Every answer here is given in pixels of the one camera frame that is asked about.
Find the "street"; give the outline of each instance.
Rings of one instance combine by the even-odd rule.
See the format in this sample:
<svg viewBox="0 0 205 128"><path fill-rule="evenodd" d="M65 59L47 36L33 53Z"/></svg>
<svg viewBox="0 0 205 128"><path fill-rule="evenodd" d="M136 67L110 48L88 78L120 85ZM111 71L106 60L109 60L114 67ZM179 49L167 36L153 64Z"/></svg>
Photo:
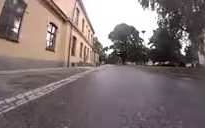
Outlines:
<svg viewBox="0 0 205 128"><path fill-rule="evenodd" d="M104 66L1 114L0 128L205 128L205 80Z"/></svg>

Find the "drainpipe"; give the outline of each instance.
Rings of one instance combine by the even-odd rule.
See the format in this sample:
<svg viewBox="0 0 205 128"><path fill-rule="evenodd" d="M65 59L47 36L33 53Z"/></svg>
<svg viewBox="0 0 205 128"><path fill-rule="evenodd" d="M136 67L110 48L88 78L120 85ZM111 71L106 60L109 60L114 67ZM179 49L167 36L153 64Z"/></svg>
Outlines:
<svg viewBox="0 0 205 128"><path fill-rule="evenodd" d="M72 18L71 18L71 22L73 22L74 20L74 16L75 16L75 10L76 10L76 4L77 4L77 0L75 0L75 5L74 5L74 9L73 9L73 13L72 13ZM72 29L73 29L73 25L71 24L71 33L70 33L70 37L69 37L69 50L68 50L68 65L67 67L70 67L70 50L71 50L71 44L72 44Z"/></svg>

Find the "curb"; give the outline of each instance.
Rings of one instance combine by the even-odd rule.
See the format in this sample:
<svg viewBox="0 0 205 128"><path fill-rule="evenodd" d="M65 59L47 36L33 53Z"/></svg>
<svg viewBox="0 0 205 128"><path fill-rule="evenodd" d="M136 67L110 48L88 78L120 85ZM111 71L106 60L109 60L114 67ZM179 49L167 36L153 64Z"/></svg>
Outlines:
<svg viewBox="0 0 205 128"><path fill-rule="evenodd" d="M176 76L182 76L182 77L190 77L190 78L194 78L194 79L204 79L205 77L200 77L200 76L192 76L192 75L188 75L188 74L179 74L179 73L170 73L170 72L165 72L166 74L171 74L171 75L176 75Z"/></svg>

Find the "grass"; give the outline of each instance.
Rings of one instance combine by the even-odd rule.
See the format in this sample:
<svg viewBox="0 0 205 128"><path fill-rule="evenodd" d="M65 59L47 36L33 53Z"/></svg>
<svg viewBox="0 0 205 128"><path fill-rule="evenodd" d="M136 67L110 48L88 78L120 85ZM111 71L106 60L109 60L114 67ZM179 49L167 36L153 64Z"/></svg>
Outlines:
<svg viewBox="0 0 205 128"><path fill-rule="evenodd" d="M150 73L171 73L180 76L205 78L205 67L184 68L184 67L162 67L162 66L137 66L140 70Z"/></svg>

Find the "overcast sky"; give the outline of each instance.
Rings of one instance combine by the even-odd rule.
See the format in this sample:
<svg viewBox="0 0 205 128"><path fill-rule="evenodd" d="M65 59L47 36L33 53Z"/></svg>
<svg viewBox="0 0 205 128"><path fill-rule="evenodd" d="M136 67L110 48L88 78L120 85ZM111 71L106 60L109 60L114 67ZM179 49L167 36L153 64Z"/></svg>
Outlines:
<svg viewBox="0 0 205 128"><path fill-rule="evenodd" d="M148 42L157 28L156 13L144 11L138 0L83 0L96 36L104 46L111 45L108 34L117 24L127 23L137 30L146 30Z"/></svg>

